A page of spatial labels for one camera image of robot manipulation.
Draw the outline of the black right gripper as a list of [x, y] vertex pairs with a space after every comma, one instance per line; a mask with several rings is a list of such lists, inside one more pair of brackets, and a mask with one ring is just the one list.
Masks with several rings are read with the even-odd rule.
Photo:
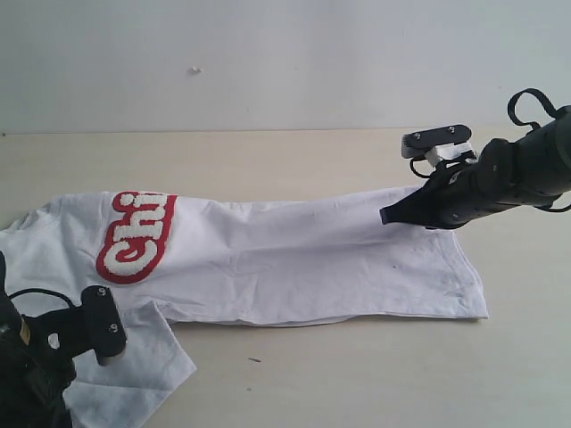
[[427, 229], [453, 230], [468, 222], [504, 211], [477, 183], [481, 163], [437, 170], [417, 191], [383, 207], [382, 223], [402, 223]]

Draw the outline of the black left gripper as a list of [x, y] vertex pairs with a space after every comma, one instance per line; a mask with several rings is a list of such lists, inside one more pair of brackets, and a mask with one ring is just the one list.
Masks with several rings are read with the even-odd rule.
[[29, 341], [21, 346], [26, 360], [68, 360], [94, 349], [85, 311], [80, 307], [57, 309], [37, 317], [22, 315], [21, 319], [29, 330]]

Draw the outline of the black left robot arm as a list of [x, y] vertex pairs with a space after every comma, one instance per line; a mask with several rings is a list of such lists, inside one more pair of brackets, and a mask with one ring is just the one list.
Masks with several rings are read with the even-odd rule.
[[68, 307], [38, 317], [23, 316], [5, 291], [6, 263], [1, 258], [1, 425], [3, 427], [72, 427], [63, 392], [77, 376], [73, 359], [92, 349], [84, 310], [67, 296]]

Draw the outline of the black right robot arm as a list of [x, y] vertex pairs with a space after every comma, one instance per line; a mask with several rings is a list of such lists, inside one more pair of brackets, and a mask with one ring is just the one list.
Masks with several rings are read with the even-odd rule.
[[520, 206], [551, 210], [570, 190], [570, 108], [516, 142], [494, 138], [470, 163], [441, 160], [425, 184], [380, 210], [385, 225], [456, 229]]

